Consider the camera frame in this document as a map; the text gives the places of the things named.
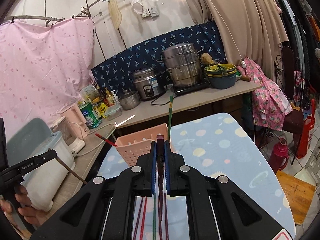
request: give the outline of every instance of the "red chopstick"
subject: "red chopstick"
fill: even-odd
[[[105,142],[107,142],[108,144],[114,146],[114,147],[118,147],[115,143],[113,143],[112,141],[109,141],[108,139],[104,138],[103,136],[101,136],[100,134],[96,133],[96,136],[98,136],[100,139],[104,140]]]
[[[160,218],[160,197],[158,196],[158,221],[159,221],[159,240],[162,240],[162,227]]]
[[[147,200],[148,200],[148,197],[146,197],[146,201],[144,202],[144,210],[143,210],[141,230],[140,230],[140,240],[143,239],[144,220],[146,218]]]
[[[164,218],[165,218],[165,240],[169,240],[168,214],[167,214],[167,197],[164,193]]]
[[[144,197],[142,197],[141,202],[140,202],[139,212],[138,212],[138,216],[137,216],[137,222],[136,222],[136,226],[134,228],[134,234],[133,234],[132,240],[136,240],[136,237],[137,237],[138,225],[139,225],[139,221],[140,221],[140,214],[141,214],[143,199],[144,199]]]

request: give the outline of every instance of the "green chopstick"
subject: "green chopstick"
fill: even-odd
[[[172,102],[173,102],[173,96],[170,96],[170,102],[169,102],[169,127],[168,127],[168,140],[169,140],[169,142],[170,142],[171,118],[172,118]]]
[[[156,240],[156,194],[153,196],[153,227],[152,227],[152,239]]]

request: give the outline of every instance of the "red thermos flask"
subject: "red thermos flask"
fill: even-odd
[[[276,174],[277,171],[282,171],[288,164],[289,155],[287,141],[284,138],[280,138],[272,150],[269,165],[272,168],[273,172]]]

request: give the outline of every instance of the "red shopping bag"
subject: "red shopping bag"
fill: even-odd
[[[303,158],[307,152],[308,149],[310,148],[310,144],[311,144],[311,139],[313,136],[313,129],[315,127],[315,100],[312,99],[311,100],[311,107],[312,107],[312,116],[308,116],[307,119],[305,120],[304,126],[303,126],[303,132],[301,135],[301,140],[300,140],[300,144],[297,145],[299,143],[299,135],[293,135],[294,140],[294,144],[297,147],[298,146],[298,151],[297,151],[297,158],[301,159]]]

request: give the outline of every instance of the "wall socket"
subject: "wall socket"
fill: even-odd
[[[142,18],[146,18],[146,17],[150,16],[149,10],[148,9],[143,10],[141,16],[142,16]]]
[[[158,10],[156,8],[150,7],[148,10],[152,18],[159,16]]]

